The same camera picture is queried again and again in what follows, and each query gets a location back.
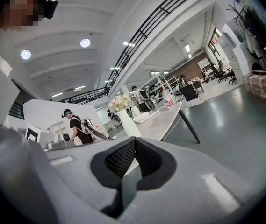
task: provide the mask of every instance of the white ceiling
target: white ceiling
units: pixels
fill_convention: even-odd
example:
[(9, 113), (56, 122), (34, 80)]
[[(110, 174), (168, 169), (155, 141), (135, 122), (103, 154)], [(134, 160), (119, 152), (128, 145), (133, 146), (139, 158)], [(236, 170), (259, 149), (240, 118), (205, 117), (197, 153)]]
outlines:
[[(78, 93), (65, 94), (67, 89), (82, 85), (86, 86), (83, 91), (94, 89), (94, 68), (103, 33), (124, 0), (57, 1), (51, 20), (39, 21), (26, 32), (13, 32), (12, 37), (19, 54), (24, 49), (31, 52), (31, 58), (23, 63), (32, 80), (48, 98), (64, 92), (54, 99), (61, 100)], [(91, 41), (88, 48), (80, 46), (84, 38)], [(110, 74), (109, 68), (104, 71)]]
[[(150, 72), (171, 70), (172, 67), (186, 61), (188, 54), (201, 50), (205, 43), (204, 37), (208, 32), (209, 23), (207, 13), (205, 13), (183, 24), (139, 65), (126, 81), (127, 87), (129, 89), (133, 85), (140, 87), (151, 79)], [(191, 50), (189, 53), (185, 49), (186, 44), (189, 44)]]

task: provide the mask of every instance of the desk leg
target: desk leg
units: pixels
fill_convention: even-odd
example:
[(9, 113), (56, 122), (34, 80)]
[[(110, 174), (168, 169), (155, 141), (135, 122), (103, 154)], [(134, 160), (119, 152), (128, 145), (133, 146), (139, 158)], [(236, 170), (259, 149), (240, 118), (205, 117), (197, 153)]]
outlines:
[(192, 125), (190, 124), (189, 120), (187, 119), (187, 117), (185, 116), (184, 112), (181, 109), (179, 110), (179, 114), (183, 118), (185, 123), (187, 124), (188, 128), (191, 130), (191, 133), (196, 138), (197, 142), (200, 144), (199, 138), (198, 138), (195, 130), (193, 129)]

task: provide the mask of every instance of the flower vase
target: flower vase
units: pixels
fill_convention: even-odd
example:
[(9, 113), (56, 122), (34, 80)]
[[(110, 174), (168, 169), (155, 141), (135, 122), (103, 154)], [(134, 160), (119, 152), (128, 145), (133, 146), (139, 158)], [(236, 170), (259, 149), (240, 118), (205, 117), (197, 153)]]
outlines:
[(122, 122), (123, 129), (125, 130), (127, 136), (141, 137), (141, 133), (137, 128), (135, 122), (127, 114), (127, 110), (121, 110), (116, 115), (120, 118)]

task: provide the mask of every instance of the black railing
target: black railing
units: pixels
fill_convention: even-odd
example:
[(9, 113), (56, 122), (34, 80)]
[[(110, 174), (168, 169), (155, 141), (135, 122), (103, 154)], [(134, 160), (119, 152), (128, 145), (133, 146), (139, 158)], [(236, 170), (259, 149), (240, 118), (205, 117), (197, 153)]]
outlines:
[(107, 94), (108, 92), (106, 88), (103, 87), (103, 88), (99, 88), (93, 91), (84, 92), (79, 95), (69, 97), (67, 99), (62, 99), (59, 102), (82, 105), (90, 101), (100, 99), (101, 97), (106, 96)]
[(123, 50), (121, 56), (119, 57), (115, 69), (111, 72), (109, 77), (109, 82), (106, 84), (105, 88), (110, 91), (111, 87), (119, 77), (121, 71), (126, 67), (131, 57), (141, 46), (141, 44), (147, 39), (149, 34), (175, 9), (182, 5), (187, 0), (165, 0), (154, 10), (150, 16), (141, 25), (138, 31), (133, 35), (128, 45)]
[(19, 118), (19, 119), (25, 119), (24, 118), (24, 111), (22, 109), (22, 105), (14, 102), (10, 108), (9, 115)]

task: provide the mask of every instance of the cardboard box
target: cardboard box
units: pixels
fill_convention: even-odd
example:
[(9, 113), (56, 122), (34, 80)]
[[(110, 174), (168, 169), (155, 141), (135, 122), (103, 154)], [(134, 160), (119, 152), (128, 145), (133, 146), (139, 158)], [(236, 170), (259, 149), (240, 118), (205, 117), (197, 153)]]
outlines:
[(256, 75), (251, 72), (244, 76), (244, 83), (251, 94), (266, 101), (266, 73)]

